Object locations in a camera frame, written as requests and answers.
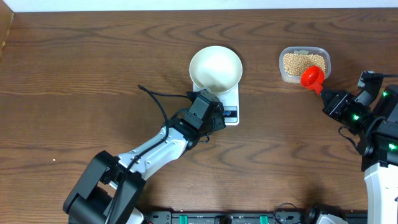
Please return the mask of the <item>red measuring scoop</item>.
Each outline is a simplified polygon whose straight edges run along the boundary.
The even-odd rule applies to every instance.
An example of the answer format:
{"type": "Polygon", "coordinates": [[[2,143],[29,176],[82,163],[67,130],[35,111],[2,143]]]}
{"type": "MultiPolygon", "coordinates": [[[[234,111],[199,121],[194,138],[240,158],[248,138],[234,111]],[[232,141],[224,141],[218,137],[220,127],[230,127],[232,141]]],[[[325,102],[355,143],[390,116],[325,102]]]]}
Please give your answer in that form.
{"type": "Polygon", "coordinates": [[[323,70],[318,66],[311,66],[304,71],[300,79],[302,87],[314,90],[317,95],[320,95],[323,90],[322,84],[325,80],[325,74],[323,70]]]}

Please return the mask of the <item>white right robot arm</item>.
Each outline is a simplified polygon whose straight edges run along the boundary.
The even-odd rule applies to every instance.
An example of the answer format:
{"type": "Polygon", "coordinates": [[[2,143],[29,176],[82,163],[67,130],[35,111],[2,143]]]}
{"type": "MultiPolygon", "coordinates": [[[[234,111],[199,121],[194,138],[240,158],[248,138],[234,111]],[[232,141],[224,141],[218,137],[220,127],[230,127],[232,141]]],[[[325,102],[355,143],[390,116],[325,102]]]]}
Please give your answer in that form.
{"type": "Polygon", "coordinates": [[[368,194],[368,223],[397,223],[397,85],[382,89],[387,74],[364,71],[360,92],[320,90],[323,112],[359,136],[354,148],[368,194]]]}

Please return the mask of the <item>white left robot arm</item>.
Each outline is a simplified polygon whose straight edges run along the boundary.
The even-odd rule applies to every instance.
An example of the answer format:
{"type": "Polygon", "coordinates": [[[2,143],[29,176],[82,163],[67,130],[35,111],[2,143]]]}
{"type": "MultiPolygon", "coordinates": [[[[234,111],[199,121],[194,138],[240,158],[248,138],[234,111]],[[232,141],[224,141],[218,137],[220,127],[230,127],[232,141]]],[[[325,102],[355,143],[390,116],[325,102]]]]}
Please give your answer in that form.
{"type": "Polygon", "coordinates": [[[202,137],[226,127],[223,104],[207,90],[186,94],[192,105],[165,118],[161,130],[139,147],[90,161],[63,204],[71,223],[143,223],[136,205],[147,179],[194,148],[202,137]]]}

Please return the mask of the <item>white digital kitchen scale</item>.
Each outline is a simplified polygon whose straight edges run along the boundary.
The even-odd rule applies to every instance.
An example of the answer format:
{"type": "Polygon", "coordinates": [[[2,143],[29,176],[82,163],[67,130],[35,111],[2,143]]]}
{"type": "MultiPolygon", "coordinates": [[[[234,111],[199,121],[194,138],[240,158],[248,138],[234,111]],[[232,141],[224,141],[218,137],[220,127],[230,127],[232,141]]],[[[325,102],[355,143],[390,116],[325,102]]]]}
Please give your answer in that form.
{"type": "Polygon", "coordinates": [[[227,126],[239,124],[239,85],[236,84],[228,91],[212,92],[223,104],[223,116],[227,126]]]}

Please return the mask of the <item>cream ceramic bowl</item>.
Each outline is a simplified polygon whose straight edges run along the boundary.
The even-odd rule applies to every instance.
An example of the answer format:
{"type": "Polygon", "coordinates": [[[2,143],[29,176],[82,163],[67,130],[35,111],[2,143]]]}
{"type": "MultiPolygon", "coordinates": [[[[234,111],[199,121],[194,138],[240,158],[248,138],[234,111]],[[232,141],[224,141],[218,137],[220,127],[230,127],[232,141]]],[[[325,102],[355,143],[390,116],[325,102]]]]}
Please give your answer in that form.
{"type": "Polygon", "coordinates": [[[223,46],[209,46],[198,51],[189,65],[192,82],[215,95],[231,91],[243,76],[243,64],[238,55],[223,46]]]}

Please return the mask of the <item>clear plastic soybean container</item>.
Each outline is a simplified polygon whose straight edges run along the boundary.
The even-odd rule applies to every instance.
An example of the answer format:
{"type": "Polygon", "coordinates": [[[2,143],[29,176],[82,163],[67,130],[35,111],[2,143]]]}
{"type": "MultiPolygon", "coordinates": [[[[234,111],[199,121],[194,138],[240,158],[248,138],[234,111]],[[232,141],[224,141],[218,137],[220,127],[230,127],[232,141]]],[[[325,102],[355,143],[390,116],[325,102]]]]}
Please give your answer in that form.
{"type": "Polygon", "coordinates": [[[287,83],[299,84],[304,71],[318,66],[328,78],[331,73],[329,53],[319,47],[287,47],[279,56],[281,78],[287,83]]]}

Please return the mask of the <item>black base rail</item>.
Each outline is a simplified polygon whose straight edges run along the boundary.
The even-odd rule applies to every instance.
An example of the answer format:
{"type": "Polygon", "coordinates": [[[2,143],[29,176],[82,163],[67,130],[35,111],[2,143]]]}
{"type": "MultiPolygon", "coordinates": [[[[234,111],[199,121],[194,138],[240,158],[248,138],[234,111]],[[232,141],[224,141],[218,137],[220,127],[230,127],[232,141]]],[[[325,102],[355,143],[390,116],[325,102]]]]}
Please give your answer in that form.
{"type": "MultiPolygon", "coordinates": [[[[304,221],[304,214],[299,212],[276,212],[276,219],[281,223],[298,223],[300,218],[304,221]]],[[[348,223],[367,223],[367,215],[364,213],[351,213],[346,216],[348,223]]],[[[145,224],[260,224],[277,223],[273,212],[266,213],[173,213],[170,211],[158,211],[148,213],[144,219],[145,224]]]]}

